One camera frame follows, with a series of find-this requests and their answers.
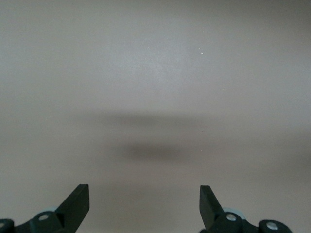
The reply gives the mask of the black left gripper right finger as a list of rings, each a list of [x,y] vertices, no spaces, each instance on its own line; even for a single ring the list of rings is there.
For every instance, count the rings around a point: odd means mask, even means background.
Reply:
[[[257,226],[249,223],[244,214],[232,208],[223,208],[208,185],[200,186],[200,215],[205,226],[202,233],[290,233],[285,224],[264,219]]]

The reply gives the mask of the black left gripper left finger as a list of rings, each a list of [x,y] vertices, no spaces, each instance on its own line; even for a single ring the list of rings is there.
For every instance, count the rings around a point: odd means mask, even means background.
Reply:
[[[0,220],[2,233],[74,233],[89,212],[89,185],[78,185],[54,210],[44,211],[16,226],[9,218]]]

